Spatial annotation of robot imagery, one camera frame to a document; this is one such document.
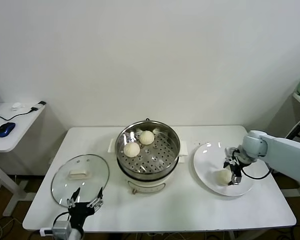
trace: floor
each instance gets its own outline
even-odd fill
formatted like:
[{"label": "floor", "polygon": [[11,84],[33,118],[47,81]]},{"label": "floor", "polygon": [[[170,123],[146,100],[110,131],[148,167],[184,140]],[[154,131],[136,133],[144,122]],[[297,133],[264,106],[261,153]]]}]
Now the floor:
[{"label": "floor", "polygon": [[[277,175],[274,177],[276,182],[278,183],[279,187],[281,189],[290,189],[290,188],[297,188],[298,183],[294,181],[293,179],[286,177],[284,175]],[[28,192],[36,192],[40,184],[42,182],[42,179],[30,179],[28,185],[26,186],[26,191]],[[9,202],[10,197],[12,194],[6,190],[4,187],[0,189],[0,218],[2,218],[2,212],[4,211],[7,203]],[[296,218],[297,218],[297,224],[300,225],[300,197],[292,197],[287,198],[287,202],[289,203],[291,209],[293,210]],[[26,213],[30,207],[30,202],[20,202],[16,206],[13,217],[18,219],[20,222],[23,221],[23,219],[26,216]],[[5,218],[0,220],[0,224],[3,226],[8,221],[10,221],[11,218]],[[5,240],[27,240],[30,233],[29,231],[23,229],[22,225],[15,222],[13,228],[11,229],[11,232],[8,233],[6,236],[5,234],[9,231],[11,227],[7,226],[7,228],[3,231],[3,237],[2,239]],[[289,231],[289,229],[280,229],[281,231]],[[236,235],[240,235],[242,232],[235,232]],[[262,236],[256,238],[256,240],[289,240],[290,238],[285,238],[283,236],[280,237],[280,235],[283,235],[282,233],[278,232],[275,229],[268,230],[265,234]],[[297,227],[294,230],[294,240],[300,240],[300,227]],[[157,234],[155,236],[148,236],[147,234],[138,234],[135,233],[132,234],[107,234],[107,233],[86,233],[84,235],[84,240],[108,240],[108,239],[121,239],[121,240],[182,240],[185,238],[186,240],[229,240],[228,233],[223,232],[208,232],[203,233],[183,233],[182,235],[179,235],[178,233],[169,235],[165,233],[164,235]],[[42,239],[51,239],[50,237],[40,237],[39,235],[33,235],[31,237],[31,240],[42,240]]]}]

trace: pot lid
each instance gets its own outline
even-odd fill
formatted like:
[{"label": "pot lid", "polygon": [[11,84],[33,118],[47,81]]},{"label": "pot lid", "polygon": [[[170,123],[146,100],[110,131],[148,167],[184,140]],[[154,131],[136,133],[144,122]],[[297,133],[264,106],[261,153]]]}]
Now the pot lid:
[{"label": "pot lid", "polygon": [[94,154],[76,156],[59,168],[51,183],[53,199],[61,206],[68,207],[70,199],[79,189],[78,203],[90,202],[105,189],[109,179],[109,166],[105,159]]}]

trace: steamed bun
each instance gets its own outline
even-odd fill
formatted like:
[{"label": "steamed bun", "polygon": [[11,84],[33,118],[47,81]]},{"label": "steamed bun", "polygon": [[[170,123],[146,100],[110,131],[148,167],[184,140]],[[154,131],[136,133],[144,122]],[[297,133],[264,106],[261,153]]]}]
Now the steamed bun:
[{"label": "steamed bun", "polygon": [[151,131],[143,131],[139,140],[143,145],[150,145],[154,142],[155,135]]},{"label": "steamed bun", "polygon": [[216,180],[219,185],[228,186],[231,182],[232,173],[228,169],[220,170],[216,173]]},{"label": "steamed bun", "polygon": [[139,144],[136,142],[129,142],[123,148],[123,153],[128,158],[134,158],[140,153]]}]

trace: blue mouse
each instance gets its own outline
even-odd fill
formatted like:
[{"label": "blue mouse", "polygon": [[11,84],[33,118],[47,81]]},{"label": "blue mouse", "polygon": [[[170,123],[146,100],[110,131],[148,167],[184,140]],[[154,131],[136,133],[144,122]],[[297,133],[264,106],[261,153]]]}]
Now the blue mouse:
[{"label": "blue mouse", "polygon": [[9,133],[15,128],[16,124],[14,122],[7,122],[0,126],[0,138],[4,138],[9,135]]}]

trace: stainless steel pot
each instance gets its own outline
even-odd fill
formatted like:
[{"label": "stainless steel pot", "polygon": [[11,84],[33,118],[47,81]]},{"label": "stainless steel pot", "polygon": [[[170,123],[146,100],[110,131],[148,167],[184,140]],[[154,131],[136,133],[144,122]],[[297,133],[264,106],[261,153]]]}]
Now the stainless steel pot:
[{"label": "stainless steel pot", "polygon": [[[142,145],[139,141],[143,131],[154,134],[154,142]],[[140,146],[136,157],[127,157],[124,147],[135,142]],[[152,120],[139,121],[126,127],[115,141],[115,154],[121,170],[130,178],[151,182],[168,176],[177,166],[180,152],[180,140],[176,132],[168,125]]]}]

